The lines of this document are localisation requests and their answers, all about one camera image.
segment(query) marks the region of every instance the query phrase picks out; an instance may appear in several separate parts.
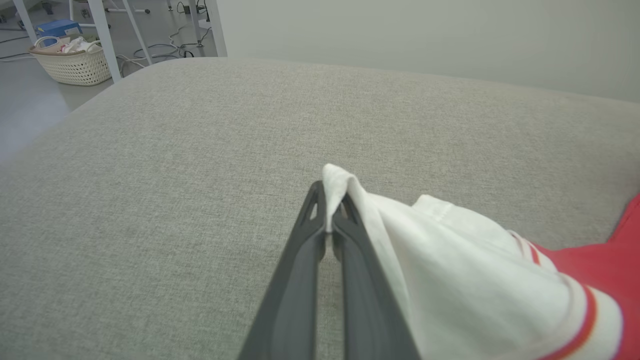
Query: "grey sofa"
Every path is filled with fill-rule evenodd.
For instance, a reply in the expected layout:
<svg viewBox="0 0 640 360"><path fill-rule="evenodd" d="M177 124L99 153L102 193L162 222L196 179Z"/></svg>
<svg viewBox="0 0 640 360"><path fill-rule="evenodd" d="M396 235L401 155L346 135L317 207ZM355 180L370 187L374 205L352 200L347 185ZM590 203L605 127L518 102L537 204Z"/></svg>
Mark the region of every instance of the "grey sofa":
<svg viewBox="0 0 640 360"><path fill-rule="evenodd" d="M143 69L0 170L0 358L233 359L328 162L551 249L598 243L640 190L640 104L275 61ZM342 354L339 276L329 250L320 359Z"/></svg>

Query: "white wall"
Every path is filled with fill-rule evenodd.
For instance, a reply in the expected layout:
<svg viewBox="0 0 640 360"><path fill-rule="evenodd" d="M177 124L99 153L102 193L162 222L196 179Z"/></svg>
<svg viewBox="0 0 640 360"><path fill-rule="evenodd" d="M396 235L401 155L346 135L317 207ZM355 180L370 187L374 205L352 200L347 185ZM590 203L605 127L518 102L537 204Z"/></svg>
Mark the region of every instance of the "white wall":
<svg viewBox="0 0 640 360"><path fill-rule="evenodd" d="M230 57L443 74L640 102L639 0L218 0Z"/></svg>

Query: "white cord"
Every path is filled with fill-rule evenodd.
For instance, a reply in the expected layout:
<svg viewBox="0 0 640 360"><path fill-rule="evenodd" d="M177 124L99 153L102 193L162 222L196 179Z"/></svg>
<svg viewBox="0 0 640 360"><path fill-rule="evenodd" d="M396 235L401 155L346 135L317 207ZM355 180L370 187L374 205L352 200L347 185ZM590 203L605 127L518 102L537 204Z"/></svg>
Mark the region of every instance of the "white cord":
<svg viewBox="0 0 640 360"><path fill-rule="evenodd" d="M162 57L171 56L171 55L173 55L174 53L178 52L178 56L176 56L176 55L173 55L173 56L179 59L179 58L180 58L180 56L179 56L179 55L180 55L180 50L182 49L182 47L177 46L177 45L175 45L175 44L174 44L174 39L173 39L173 37L174 37L175 35L178 35L178 34L180 33L180 30L181 30L181 29L183 29L185 26L189 26L189 25L190 25L190 24L182 25L181 27L177 28L177 29L176 29L176 31L175 31L173 34L169 35L169 44L154 44L154 45L149 46L149 47L155 47L155 46L170 46L170 47L172 47L172 48L173 48L173 50L169 51L168 53L164 53L164 54L155 54L155 55L152 55L151 57L152 57L152 58L162 58ZM133 56L137 57L138 59L144 59L144 58L139 57L138 55L136 55L136 54L138 53L138 51L142 51L142 49L138 49L138 50L136 50L136 51L133 53Z"/></svg>
<svg viewBox="0 0 640 360"><path fill-rule="evenodd" d="M126 57L126 56L124 56L124 55L116 55L116 58L120 58L120 59L123 61L122 66L120 67L120 75L122 75L122 76L124 76L124 74L123 74L123 72L124 72L124 65L125 65L126 63L128 63L128 62L134 63L134 64L136 64L137 66L139 66L139 67L141 67L141 68L146 67L146 66L144 66L144 65L142 65L141 63L139 63L139 62L137 62L137 61L136 61L136 60L139 60L139 59L129 59L128 57Z"/></svg>
<svg viewBox="0 0 640 360"><path fill-rule="evenodd" d="M33 56L23 56L21 58L15 58L15 59L0 59L0 61L3 62L3 63L8 63L9 61L25 60L25 59L35 59L35 57L33 57Z"/></svg>

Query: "white plastic basket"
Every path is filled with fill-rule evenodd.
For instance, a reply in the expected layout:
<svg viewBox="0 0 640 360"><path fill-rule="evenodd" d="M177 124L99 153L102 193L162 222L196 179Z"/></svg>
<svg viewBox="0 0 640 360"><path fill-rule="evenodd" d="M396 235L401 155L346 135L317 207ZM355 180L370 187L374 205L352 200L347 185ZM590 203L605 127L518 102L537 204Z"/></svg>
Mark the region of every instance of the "white plastic basket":
<svg viewBox="0 0 640 360"><path fill-rule="evenodd" d="M50 38L56 39L57 42L47 47L39 47L43 40ZM92 42L90 47L99 42L100 40ZM56 37L42 37L29 48L29 53L33 54L53 80L59 83L90 86L111 77L102 48L92 52L82 50L70 54L57 53L64 44Z"/></svg>

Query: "white table leg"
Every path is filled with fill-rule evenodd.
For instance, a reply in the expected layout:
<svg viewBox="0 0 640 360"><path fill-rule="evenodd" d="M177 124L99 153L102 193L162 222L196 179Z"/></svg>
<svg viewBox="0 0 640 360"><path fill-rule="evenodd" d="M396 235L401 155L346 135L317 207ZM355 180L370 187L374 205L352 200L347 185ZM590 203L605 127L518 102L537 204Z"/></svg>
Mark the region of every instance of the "white table leg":
<svg viewBox="0 0 640 360"><path fill-rule="evenodd" d="M74 0L69 0L69 20L74 21Z"/></svg>
<svg viewBox="0 0 640 360"><path fill-rule="evenodd" d="M149 65L153 64L153 60L151 56L149 56L149 50L147 49L147 45L145 44L145 39L142 38L142 34L140 33L140 29L138 29L138 24L136 23L136 19L133 16L133 12L131 11L131 7L129 6L129 0L122 0L124 4L124 8L127 10L127 14L129 15L129 20L131 20L131 25L133 25L133 31L136 32L136 36L138 37L138 41L140 45L142 45L142 51L145 53L147 57L147 61Z"/></svg>
<svg viewBox="0 0 640 360"><path fill-rule="evenodd" d="M100 37L100 44L104 50L104 56L107 58L107 65L109 65L109 72L113 78L113 82L116 83L122 79L120 76L120 70L118 69L118 60L116 60L116 52L113 49L113 42L111 41L111 34L109 33L109 24L107 24L107 17L104 15L104 7L102 0L88 0L89 9L91 9L91 15L93 16L93 22L95 28L98 31Z"/></svg>
<svg viewBox="0 0 640 360"><path fill-rule="evenodd" d="M27 8L24 6L23 0L13 0L13 4L15 8L18 10L18 14L20 15L20 20L24 24L24 27L27 29L27 34L29 34L29 39L32 44L38 40L36 37L36 31L33 29L33 24L31 23L31 19L29 19L29 13L27 12Z"/></svg>
<svg viewBox="0 0 640 360"><path fill-rule="evenodd" d="M191 22L193 23L193 30L196 33L196 41L198 47L202 47L200 41L200 24L198 23L198 7L196 6L196 0L189 0L189 7L191 8Z"/></svg>
<svg viewBox="0 0 640 360"><path fill-rule="evenodd" d="M227 45L225 37L222 34L222 24L220 23L220 12L218 11L218 1L209 0L207 3L207 11L209 12L209 20L211 24L211 34L213 42L216 44L216 54L219 58L227 57Z"/></svg>

